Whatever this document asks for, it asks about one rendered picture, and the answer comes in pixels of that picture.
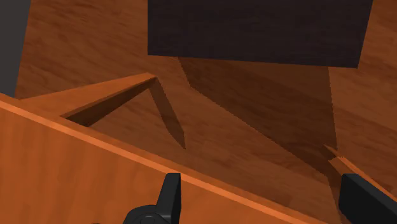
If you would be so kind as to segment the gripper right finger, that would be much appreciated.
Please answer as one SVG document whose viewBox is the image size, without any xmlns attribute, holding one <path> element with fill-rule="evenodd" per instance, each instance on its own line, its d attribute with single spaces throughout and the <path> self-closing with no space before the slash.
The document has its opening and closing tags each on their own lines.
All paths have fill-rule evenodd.
<svg viewBox="0 0 397 224">
<path fill-rule="evenodd" d="M 397 201 L 359 174 L 343 174 L 338 206 L 352 224 L 397 224 Z"/>
</svg>

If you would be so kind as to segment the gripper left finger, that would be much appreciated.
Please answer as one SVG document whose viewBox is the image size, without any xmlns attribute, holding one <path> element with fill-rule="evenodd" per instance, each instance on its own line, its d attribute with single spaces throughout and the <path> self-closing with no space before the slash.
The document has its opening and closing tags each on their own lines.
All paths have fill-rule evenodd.
<svg viewBox="0 0 397 224">
<path fill-rule="evenodd" d="M 181 174 L 168 173 L 155 205 L 132 209 L 123 224 L 179 224 L 181 214 Z"/>
</svg>

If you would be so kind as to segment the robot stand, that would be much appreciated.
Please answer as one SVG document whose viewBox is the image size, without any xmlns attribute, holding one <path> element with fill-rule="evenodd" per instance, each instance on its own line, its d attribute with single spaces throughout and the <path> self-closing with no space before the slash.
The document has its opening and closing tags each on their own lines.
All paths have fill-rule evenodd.
<svg viewBox="0 0 397 224">
<path fill-rule="evenodd" d="M 148 53 L 357 67 L 373 0 L 148 0 Z"/>
</svg>

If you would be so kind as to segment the orange wooden furniture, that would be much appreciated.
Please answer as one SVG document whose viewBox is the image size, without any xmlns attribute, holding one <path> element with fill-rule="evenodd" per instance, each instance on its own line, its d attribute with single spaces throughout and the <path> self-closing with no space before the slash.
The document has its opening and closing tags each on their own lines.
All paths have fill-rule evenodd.
<svg viewBox="0 0 397 224">
<path fill-rule="evenodd" d="M 0 224 L 122 224 L 181 175 L 181 224 L 333 224 L 333 115 L 264 134 L 150 73 L 22 100 L 0 95 Z"/>
</svg>

